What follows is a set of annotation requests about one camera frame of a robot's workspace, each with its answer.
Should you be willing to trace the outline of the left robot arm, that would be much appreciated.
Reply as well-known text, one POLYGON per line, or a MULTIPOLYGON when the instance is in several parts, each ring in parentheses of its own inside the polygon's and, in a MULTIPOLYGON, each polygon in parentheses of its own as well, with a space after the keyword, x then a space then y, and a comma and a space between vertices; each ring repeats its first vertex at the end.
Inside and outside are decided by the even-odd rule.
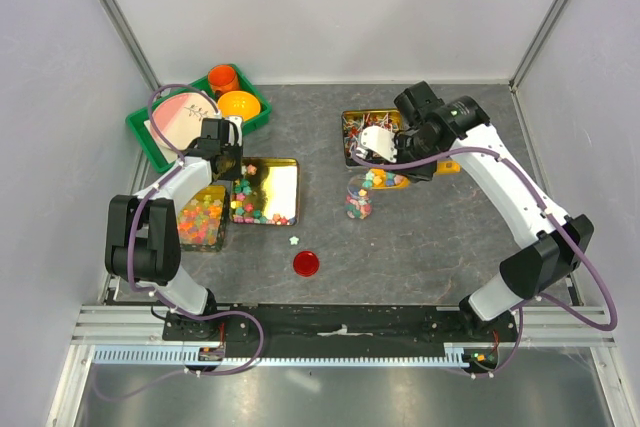
POLYGON ((242 174, 242 118, 209 118, 201 134, 158 180, 133 195, 116 195, 108 209, 105 268, 134 292, 158 299, 184 316, 185 329, 208 340, 219 329, 212 291, 181 264, 180 211, 202 189, 242 174))

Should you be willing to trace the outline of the yellow plastic scoop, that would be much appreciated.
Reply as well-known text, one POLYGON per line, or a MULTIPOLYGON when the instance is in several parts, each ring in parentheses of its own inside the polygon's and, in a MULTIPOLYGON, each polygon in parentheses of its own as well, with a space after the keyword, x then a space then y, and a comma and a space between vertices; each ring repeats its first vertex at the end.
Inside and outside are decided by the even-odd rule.
MULTIPOLYGON (((438 161, 435 176, 457 174, 461 166, 452 160, 438 161)), ((374 190, 400 190, 411 184, 411 180, 400 174, 386 172, 382 169, 369 169, 364 176, 365 188, 374 190)))

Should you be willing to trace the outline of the clear glass jar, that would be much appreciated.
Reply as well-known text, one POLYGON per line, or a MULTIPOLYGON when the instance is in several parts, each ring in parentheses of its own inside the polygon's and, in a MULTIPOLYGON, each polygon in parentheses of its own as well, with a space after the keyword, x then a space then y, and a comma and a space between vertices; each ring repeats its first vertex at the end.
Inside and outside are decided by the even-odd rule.
POLYGON ((349 218, 364 220, 372 213, 372 188, 370 174, 355 175, 349 180, 345 198, 345 212, 349 218))

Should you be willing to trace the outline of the tin of pastel star candies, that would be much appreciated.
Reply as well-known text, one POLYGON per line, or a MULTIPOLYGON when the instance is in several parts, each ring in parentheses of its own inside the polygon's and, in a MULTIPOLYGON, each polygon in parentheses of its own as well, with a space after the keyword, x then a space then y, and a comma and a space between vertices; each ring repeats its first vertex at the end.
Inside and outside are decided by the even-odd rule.
POLYGON ((299 217, 300 166, 293 158, 245 157, 231 188, 236 224, 292 226, 299 217))

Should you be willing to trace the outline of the red round lid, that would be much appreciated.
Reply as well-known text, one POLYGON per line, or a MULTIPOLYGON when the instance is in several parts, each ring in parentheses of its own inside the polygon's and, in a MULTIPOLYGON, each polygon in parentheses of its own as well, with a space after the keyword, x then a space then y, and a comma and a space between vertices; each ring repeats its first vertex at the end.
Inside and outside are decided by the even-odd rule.
POLYGON ((298 252, 293 259, 294 272, 302 277, 314 276, 319 270, 318 256, 309 250, 298 252))

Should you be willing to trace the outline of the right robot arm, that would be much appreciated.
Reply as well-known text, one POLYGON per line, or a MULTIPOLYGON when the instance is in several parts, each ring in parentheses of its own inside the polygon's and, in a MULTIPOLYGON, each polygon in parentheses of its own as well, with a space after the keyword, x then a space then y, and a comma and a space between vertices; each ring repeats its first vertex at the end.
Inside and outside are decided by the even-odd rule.
POLYGON ((584 214, 568 214, 533 182, 473 98, 446 103, 426 82, 419 82, 404 89, 394 104, 407 126, 394 141, 404 174, 429 179, 435 167, 421 165, 420 160, 446 154, 481 188, 519 247, 500 263, 490 281, 460 303, 460 333, 481 340, 493 330, 497 317, 580 266, 593 224, 584 214))

